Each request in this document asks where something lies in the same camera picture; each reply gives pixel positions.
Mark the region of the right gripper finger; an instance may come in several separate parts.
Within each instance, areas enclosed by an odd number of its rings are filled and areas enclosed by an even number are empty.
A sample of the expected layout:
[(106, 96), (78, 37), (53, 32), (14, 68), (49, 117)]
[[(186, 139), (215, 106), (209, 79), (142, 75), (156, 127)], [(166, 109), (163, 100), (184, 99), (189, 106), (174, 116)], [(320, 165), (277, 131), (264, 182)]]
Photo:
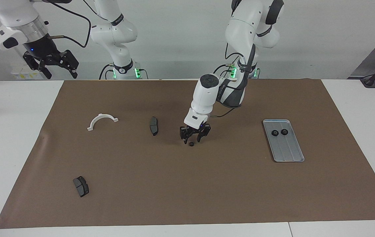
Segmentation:
[(45, 67), (43, 60), (38, 63), (37, 60), (35, 60), (35, 58), (31, 56), (31, 54), (23, 54), (23, 59), (30, 69), (41, 72), (41, 74), (43, 74), (48, 80), (51, 79), (52, 74), (49, 69)]
[(61, 68), (66, 69), (73, 79), (76, 79), (78, 76), (77, 68), (78, 68), (78, 60), (73, 55), (70, 50), (65, 50), (63, 52), (59, 52), (59, 64)]

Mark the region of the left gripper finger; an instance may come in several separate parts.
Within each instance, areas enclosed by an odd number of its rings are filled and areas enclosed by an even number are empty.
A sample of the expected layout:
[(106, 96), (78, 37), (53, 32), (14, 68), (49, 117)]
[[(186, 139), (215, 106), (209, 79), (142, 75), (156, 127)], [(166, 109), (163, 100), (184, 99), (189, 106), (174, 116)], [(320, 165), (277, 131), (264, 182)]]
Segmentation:
[(201, 141), (202, 137), (206, 137), (211, 130), (210, 125), (201, 125), (198, 129), (198, 136), (197, 136), (197, 142), (199, 143)]
[(183, 140), (184, 144), (187, 144), (190, 137), (191, 137), (190, 127), (180, 127), (180, 138)]

